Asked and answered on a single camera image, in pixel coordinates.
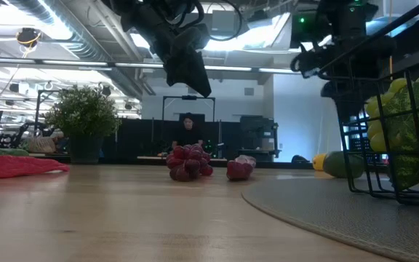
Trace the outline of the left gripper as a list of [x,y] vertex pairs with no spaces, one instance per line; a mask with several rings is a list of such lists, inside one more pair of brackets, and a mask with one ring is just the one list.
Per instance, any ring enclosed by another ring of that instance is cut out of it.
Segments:
[[167,84],[186,84],[207,98],[211,86],[198,51],[209,41],[199,0],[121,0],[121,26],[134,28],[158,55]]

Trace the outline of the silver ventilation duct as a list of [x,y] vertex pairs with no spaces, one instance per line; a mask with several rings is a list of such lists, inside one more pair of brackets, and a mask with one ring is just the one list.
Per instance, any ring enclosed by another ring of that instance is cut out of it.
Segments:
[[[69,31],[70,37],[61,39],[74,41],[67,44],[66,49],[80,60],[86,61],[112,61],[112,58],[100,46],[92,34],[81,24],[74,14],[68,10],[61,0],[5,0],[22,12],[35,17],[43,25],[53,25],[55,29]],[[127,96],[142,98],[143,91],[121,70],[112,68],[111,71],[101,71],[112,83]]]

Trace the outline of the round grey mat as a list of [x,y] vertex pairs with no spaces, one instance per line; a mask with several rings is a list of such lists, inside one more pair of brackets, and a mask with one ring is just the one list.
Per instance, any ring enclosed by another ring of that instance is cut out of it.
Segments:
[[371,253],[419,262],[419,207],[352,193],[344,179],[253,183],[246,202],[281,221]]

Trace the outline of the black gantry frame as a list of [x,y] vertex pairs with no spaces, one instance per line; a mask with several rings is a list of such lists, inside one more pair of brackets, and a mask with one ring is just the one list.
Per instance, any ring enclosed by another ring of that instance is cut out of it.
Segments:
[[195,95],[182,95],[182,96],[172,96],[172,95],[165,95],[162,97],[162,105],[161,105],[161,120],[164,121],[165,117],[165,110],[166,110],[166,100],[167,99],[178,99],[178,100],[211,100],[212,101],[212,121],[215,121],[215,106],[216,106],[216,98],[212,98],[212,97],[198,97]]

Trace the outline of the orange carrot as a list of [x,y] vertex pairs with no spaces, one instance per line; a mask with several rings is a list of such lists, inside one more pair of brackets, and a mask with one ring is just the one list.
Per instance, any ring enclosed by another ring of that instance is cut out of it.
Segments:
[[54,159],[38,159],[31,156],[0,156],[0,179],[27,175],[40,175],[48,172],[68,172],[70,167]]

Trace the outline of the green avocado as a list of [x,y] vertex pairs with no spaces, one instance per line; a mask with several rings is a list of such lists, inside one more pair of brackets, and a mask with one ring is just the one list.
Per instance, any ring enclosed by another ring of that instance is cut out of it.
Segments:
[[[364,160],[355,154],[348,155],[352,177],[360,178],[364,172]],[[329,152],[324,158],[323,171],[335,178],[347,178],[345,157],[342,151]]]

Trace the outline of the black round ceiling device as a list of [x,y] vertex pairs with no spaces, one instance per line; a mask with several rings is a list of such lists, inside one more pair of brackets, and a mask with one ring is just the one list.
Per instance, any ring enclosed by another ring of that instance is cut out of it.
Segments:
[[21,32],[16,34],[17,42],[26,48],[34,48],[42,36],[41,31],[35,28],[22,28]]

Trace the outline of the long ceiling light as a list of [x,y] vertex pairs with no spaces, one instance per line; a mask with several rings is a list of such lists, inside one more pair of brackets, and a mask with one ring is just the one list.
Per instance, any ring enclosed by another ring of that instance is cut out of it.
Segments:
[[50,66],[86,66],[86,67],[104,67],[104,68],[151,68],[163,69],[162,64],[156,63],[117,63],[117,62],[96,62],[96,61],[81,61],[81,60],[42,60],[42,59],[25,59],[25,58],[11,58],[0,57],[0,63],[11,64],[43,64]]
[[259,68],[261,74],[300,74],[299,71],[293,71],[290,68]]
[[251,67],[241,66],[226,66],[226,65],[205,65],[204,68],[207,71],[235,71],[235,72],[250,72]]

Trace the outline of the potted green plant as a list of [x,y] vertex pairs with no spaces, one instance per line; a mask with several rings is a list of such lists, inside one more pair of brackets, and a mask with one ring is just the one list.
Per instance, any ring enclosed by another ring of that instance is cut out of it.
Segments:
[[59,101],[44,114],[45,124],[68,139],[72,164],[97,164],[104,138],[120,125],[115,101],[98,87],[72,87],[59,91]]

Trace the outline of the red grape bunch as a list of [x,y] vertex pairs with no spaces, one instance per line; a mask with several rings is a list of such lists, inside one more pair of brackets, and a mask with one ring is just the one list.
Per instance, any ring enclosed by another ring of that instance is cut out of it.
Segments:
[[166,158],[171,179],[179,182],[189,182],[200,176],[211,176],[210,155],[204,152],[197,143],[193,145],[176,146]]

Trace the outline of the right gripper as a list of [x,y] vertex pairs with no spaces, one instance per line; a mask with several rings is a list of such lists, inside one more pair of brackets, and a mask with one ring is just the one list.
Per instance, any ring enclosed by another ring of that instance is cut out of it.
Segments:
[[[326,64],[370,37],[366,23],[377,11],[378,6],[367,0],[320,0],[315,10],[294,14],[291,47],[299,48],[300,54],[290,62],[290,70],[300,72],[304,79],[317,75]],[[382,36],[326,72],[346,76],[351,69],[359,78],[374,79],[380,75],[383,60],[395,48],[391,37]],[[346,81],[328,81],[320,94],[334,101],[341,122],[350,122],[364,104],[361,90]]]

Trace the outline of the yellow lemon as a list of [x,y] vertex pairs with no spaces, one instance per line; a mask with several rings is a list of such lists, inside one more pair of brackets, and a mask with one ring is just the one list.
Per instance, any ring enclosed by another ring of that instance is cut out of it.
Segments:
[[322,171],[323,170],[324,160],[325,160],[326,156],[327,156],[326,154],[317,154],[312,159],[312,165],[313,165],[313,168],[315,169],[315,171]]

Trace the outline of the black partition panel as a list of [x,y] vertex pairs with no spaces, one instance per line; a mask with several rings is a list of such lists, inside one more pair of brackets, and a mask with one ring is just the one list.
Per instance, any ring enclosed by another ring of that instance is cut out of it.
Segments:
[[[232,159],[242,149],[242,129],[238,122],[196,122],[203,149],[217,158]],[[123,119],[113,137],[116,155],[123,158],[157,156],[169,151],[181,121],[157,119]]]

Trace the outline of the person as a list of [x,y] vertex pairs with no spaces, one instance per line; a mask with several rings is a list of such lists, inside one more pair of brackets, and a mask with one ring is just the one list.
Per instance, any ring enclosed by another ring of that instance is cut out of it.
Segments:
[[203,136],[200,129],[194,124],[193,114],[186,113],[182,124],[175,128],[172,136],[172,148],[176,146],[186,146],[203,144]]

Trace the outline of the dark green cucumber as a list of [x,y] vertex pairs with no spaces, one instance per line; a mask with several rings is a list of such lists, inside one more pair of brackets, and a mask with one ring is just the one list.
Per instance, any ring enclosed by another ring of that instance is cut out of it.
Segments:
[[29,153],[23,149],[18,148],[0,148],[0,156],[2,155],[29,156]]

